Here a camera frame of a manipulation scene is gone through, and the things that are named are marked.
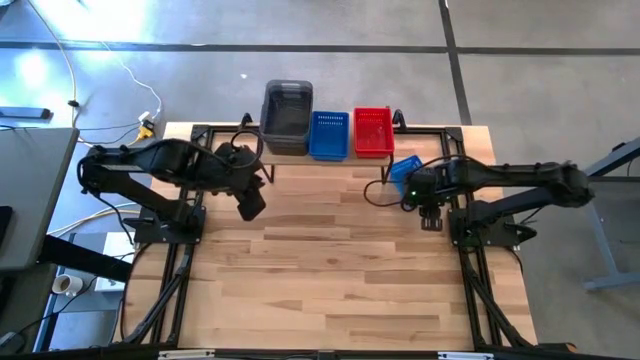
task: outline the basket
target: basket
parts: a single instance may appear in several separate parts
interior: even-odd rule
[[[416,155],[409,156],[408,158],[398,161],[397,163],[393,163],[391,166],[391,181],[394,182],[396,188],[398,188],[398,192],[400,195],[404,196],[404,178],[407,174],[422,166],[422,161]]]
[[[393,154],[393,126],[389,108],[355,108],[353,137],[359,158],[385,158]]]
[[[265,90],[260,134],[274,155],[308,151],[313,86],[308,81],[271,80]]]
[[[349,154],[349,114],[314,111],[309,154],[315,160],[343,161]]]

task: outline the black metal frame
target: black metal frame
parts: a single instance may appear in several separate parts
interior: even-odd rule
[[[248,121],[243,119],[241,128],[246,126]],[[394,115],[394,123],[397,125],[394,128],[394,135],[434,135],[438,136],[442,147],[442,155],[451,155],[451,142],[455,147],[457,154],[465,154],[464,139],[461,127],[407,127],[404,121],[404,117],[401,112],[396,112]],[[206,126],[196,125],[192,131],[191,141],[199,142],[202,138],[205,140],[204,146],[210,148],[213,145],[213,137],[216,132],[236,132],[237,126]],[[180,191],[180,199],[186,200],[188,192],[184,189]],[[196,192],[197,206],[201,206],[204,198],[202,191]],[[473,195],[467,194],[465,196],[467,203],[473,201]],[[452,209],[460,208],[458,198],[451,200]],[[193,254],[195,251],[194,244],[185,245],[185,256],[183,257],[182,264],[179,269],[182,269],[181,274],[173,274],[173,268],[175,265],[176,255],[179,244],[168,244],[167,258],[165,262],[165,268],[163,271],[163,277],[160,287],[161,297],[166,299],[167,290],[176,289],[178,291],[177,301],[175,306],[175,312],[171,324],[170,333],[166,341],[161,341],[163,320],[165,314],[164,306],[158,306],[156,303],[153,307],[153,312],[157,317],[153,323],[146,322],[139,327],[144,327],[146,330],[151,329],[151,337],[149,344],[141,344],[142,338],[136,338],[136,341],[132,343],[118,343],[107,348],[98,349],[81,349],[81,350],[67,350],[54,353],[35,353],[28,354],[25,357],[30,359],[44,359],[44,358],[60,358],[63,356],[66,359],[72,358],[113,358],[113,359],[138,359],[138,358],[158,358],[162,356],[163,351],[178,350],[178,340],[180,337],[180,330],[182,326],[182,317],[184,313],[184,306],[186,304],[186,294],[189,284],[189,273],[191,271],[191,264],[193,260]],[[534,359],[574,359],[574,360],[600,360],[600,359],[613,359],[611,357],[601,357],[592,355],[575,354],[567,351],[564,347],[565,344],[549,344],[533,346],[523,339],[517,332],[517,330],[509,323],[508,319],[502,313],[499,306],[493,300],[491,282],[489,278],[488,265],[486,260],[486,254],[482,245],[476,246],[472,251],[468,250],[468,247],[458,246],[458,254],[460,258],[460,266],[462,272],[463,286],[465,292],[465,299],[467,303],[467,312],[469,315],[469,325],[471,328],[471,338],[473,342],[475,353],[457,353],[448,351],[309,351],[309,350],[266,350],[266,349],[215,349],[215,350],[200,350],[202,356],[210,356],[215,354],[217,357],[265,357],[265,358],[281,358],[295,355],[297,357],[305,355],[318,360],[339,360],[339,359],[382,359],[382,358],[395,358],[395,359],[491,359],[494,356],[500,359],[511,360],[534,360]],[[476,254],[476,261],[478,265],[478,272],[473,269],[470,259],[470,253]],[[491,343],[488,344],[481,332],[480,319],[478,316],[478,309],[475,301],[476,293],[480,296],[481,300],[485,303],[487,308],[487,317],[489,320]],[[502,346],[502,337],[509,340],[513,348]]]
[[[396,113],[394,114],[394,118],[393,118],[393,123],[405,124],[404,117],[402,116],[401,110],[396,110]],[[217,133],[234,134],[242,129],[258,130],[258,124],[255,124],[253,122],[253,119],[251,118],[251,115],[249,115],[249,113],[244,114],[244,116],[242,117],[242,121],[240,122],[240,125],[194,125],[193,129],[191,130],[191,135],[193,136],[194,134],[201,134],[203,131],[203,128],[205,127],[211,128],[214,134],[217,134]],[[389,176],[391,175],[393,162],[394,162],[394,157],[393,157],[393,154],[391,154],[389,155],[389,164],[387,164],[386,167],[385,166],[380,167],[380,180],[382,180],[383,184],[386,184],[387,181],[389,181]],[[270,184],[273,184],[276,181],[276,165],[273,165],[273,164],[269,165],[269,171],[267,171],[266,167],[263,164],[262,173],[267,178]]]
[[[46,235],[42,242],[38,261],[51,262],[120,282],[126,282],[131,272],[131,264],[126,261],[85,249],[51,235]]]

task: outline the white cable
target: white cable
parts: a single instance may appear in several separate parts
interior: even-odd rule
[[[155,120],[158,115],[160,115],[160,113],[162,112],[162,99],[160,98],[160,96],[158,96],[158,94],[156,93],[156,91],[149,85],[139,81],[138,79],[136,79],[135,75],[133,75],[133,71],[131,71],[131,69],[129,69],[127,67],[127,65],[125,65],[122,62],[122,59],[120,59],[120,55],[116,54],[115,51],[111,50],[111,48],[109,47],[109,45],[107,45],[106,42],[104,41],[100,41],[102,43],[102,45],[104,45],[105,48],[107,48],[107,50],[109,50],[109,52],[111,54],[113,54],[116,57],[116,60],[118,60],[118,62],[120,63],[120,66],[122,66],[123,69],[127,70],[127,72],[129,73],[129,76],[131,76],[131,80],[133,80],[133,82],[135,82],[136,84],[142,86],[145,89],[148,89],[149,91],[151,91],[151,93],[153,94],[153,96],[156,97],[156,99],[158,100],[158,108],[156,108],[156,113],[151,117],[151,120]]]
[[[36,15],[38,15],[40,20],[42,20],[42,23],[47,28],[47,30],[49,30],[49,34],[51,34],[53,39],[56,41],[56,44],[58,44],[58,48],[60,49],[60,52],[62,53],[62,56],[64,57],[64,61],[67,63],[67,67],[69,68],[69,73],[71,73],[71,86],[73,88],[72,100],[73,101],[78,101],[78,99],[77,99],[77,86],[76,86],[76,73],[73,71],[73,66],[71,65],[71,61],[69,61],[69,56],[67,56],[67,52],[64,51],[64,48],[62,47],[62,44],[60,43],[60,39],[58,39],[56,34],[53,32],[53,29],[51,29],[51,27],[49,26],[49,23],[47,23],[47,21],[40,14],[38,9],[33,5],[31,0],[27,0],[27,2],[29,3],[29,6],[31,6],[33,11],[36,13]],[[75,122],[76,122],[76,119],[75,119],[75,107],[72,106],[71,107],[71,126],[72,127],[75,127]]]
[[[44,24],[44,26],[47,28],[47,30],[49,31],[49,34],[51,34],[51,36],[53,37],[53,39],[55,40],[56,44],[58,45],[58,48],[60,49],[60,52],[62,53],[62,56],[64,57],[65,62],[67,63],[67,67],[69,68],[69,73],[71,74],[71,85],[72,85],[72,89],[73,89],[73,98],[72,100],[74,102],[77,103],[78,99],[77,99],[77,82],[76,82],[76,74],[73,71],[73,66],[71,65],[71,61],[69,60],[69,56],[67,55],[67,52],[64,50],[64,47],[62,46],[60,39],[58,38],[58,36],[55,34],[55,32],[53,31],[53,29],[51,29],[51,26],[49,26],[49,23],[45,20],[45,18],[42,16],[42,14],[40,14],[40,12],[38,11],[38,9],[35,7],[35,5],[33,5],[33,3],[31,2],[31,0],[27,0],[27,3],[29,3],[29,6],[31,6],[31,8],[33,9],[33,11],[36,13],[36,15],[40,18],[40,20],[42,21],[42,23]],[[115,54],[115,52],[113,50],[111,50],[111,48],[109,47],[109,45],[107,45],[104,41],[100,41],[102,43],[102,45],[104,45],[107,50],[109,50],[109,52],[111,52],[112,54],[114,54],[116,56],[116,59],[118,60],[118,62],[120,63],[120,66],[122,66],[131,76],[131,79],[138,85],[148,89],[151,91],[151,93],[153,94],[153,96],[155,96],[155,98],[158,100],[158,108],[156,109],[156,113],[151,117],[151,120],[155,120],[160,113],[162,112],[162,99],[160,98],[160,96],[158,96],[158,94],[156,93],[156,91],[149,85],[139,81],[138,79],[136,79],[135,75],[133,75],[133,72],[131,71],[131,69],[129,69],[120,59],[120,56],[118,56],[117,54]],[[76,117],[76,111],[75,111],[75,107],[71,106],[71,127],[75,128],[76,127],[76,121],[77,121],[77,117]],[[78,136],[78,141],[82,144],[85,144],[88,147],[93,147],[93,144],[85,141],[82,137]]]
[[[138,204],[136,204],[136,203],[132,203],[132,202],[131,202],[131,203],[124,203],[124,204],[115,205],[115,207],[116,207],[116,208],[121,208],[121,207],[126,207],[126,206],[133,206],[133,205],[138,205]],[[61,228],[58,228],[58,229],[55,229],[55,230],[49,231],[49,232],[47,233],[47,235],[51,235],[51,234],[54,234],[54,233],[57,233],[57,232],[60,232],[60,231],[64,231],[62,234],[59,234],[59,235],[58,235],[58,236],[62,236],[62,235],[64,235],[65,233],[67,233],[69,230],[74,229],[74,228],[76,228],[76,227],[80,226],[82,223],[84,223],[84,222],[86,222],[86,221],[88,221],[88,220],[91,220],[91,219],[92,219],[92,218],[94,218],[94,217],[99,217],[99,216],[101,216],[101,215],[104,215],[105,213],[108,213],[109,211],[111,211],[111,212],[114,212],[114,213],[115,213],[115,211],[113,211],[113,209],[111,209],[111,208],[104,208],[104,209],[102,209],[102,210],[100,210],[100,211],[98,211],[98,212],[96,212],[96,213],[94,213],[94,214],[92,214],[92,215],[89,215],[89,216],[87,216],[87,217],[85,217],[85,218],[82,218],[82,219],[80,219],[80,220],[78,220],[78,221],[76,221],[76,222],[74,222],[74,223],[72,223],[72,224],[69,224],[69,225],[63,226],[63,227],[61,227]]]
[[[73,224],[69,225],[68,227],[66,227],[65,229],[63,229],[62,232],[59,233],[57,236],[62,236],[64,234],[68,233],[69,231],[79,227],[80,225],[83,225],[87,221],[95,220],[95,219],[98,219],[98,218],[101,218],[101,217],[104,217],[104,216],[107,216],[107,215],[112,215],[112,214],[115,214],[115,213],[116,213],[115,211],[111,210],[111,211],[100,213],[98,215],[94,215],[94,216],[90,216],[88,218],[84,218],[84,219],[78,220],[75,223],[73,223]],[[136,214],[137,215],[137,214],[140,214],[140,211],[120,210],[120,213],[121,214]]]

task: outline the red plastic basket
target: red plastic basket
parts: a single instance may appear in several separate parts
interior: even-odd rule
[[[393,154],[393,126],[389,108],[355,108],[353,138],[360,158],[384,158]]]

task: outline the metal bracket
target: metal bracket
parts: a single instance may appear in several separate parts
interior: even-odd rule
[[[216,357],[215,350],[172,350],[161,351],[158,359],[176,360],[176,359],[213,359]]]
[[[393,113],[393,120],[391,121],[391,123],[393,125],[399,124],[400,126],[398,126],[398,130],[400,132],[407,131],[407,123],[404,120],[404,114],[402,113],[402,110],[396,109],[396,111]]]
[[[493,360],[493,354],[486,353],[463,353],[463,352],[439,352],[438,359],[441,360]]]
[[[444,131],[455,141],[462,141],[462,128],[461,127],[446,127]]]
[[[197,244],[202,238],[206,214],[204,206],[193,208],[197,223],[183,231],[170,231],[154,212],[145,208],[140,211],[139,218],[125,220],[125,223],[136,229],[134,242],[137,243]]]
[[[515,224],[513,216],[505,216],[495,223],[472,233],[465,231],[465,209],[453,209],[448,213],[451,243],[454,246],[518,246],[536,235],[536,231]]]
[[[206,137],[210,125],[193,125],[191,127],[191,142],[197,143],[201,138]]]
[[[418,208],[421,222],[420,227],[425,231],[442,231],[442,216],[440,215],[440,207],[420,206]]]
[[[320,350],[318,351],[317,360],[339,360],[340,357],[332,350]]]
[[[244,113],[244,116],[242,116],[242,120],[240,121],[240,125],[238,126],[238,131],[244,129],[247,124],[249,123],[253,123],[253,119],[251,118],[251,114],[249,113]]]

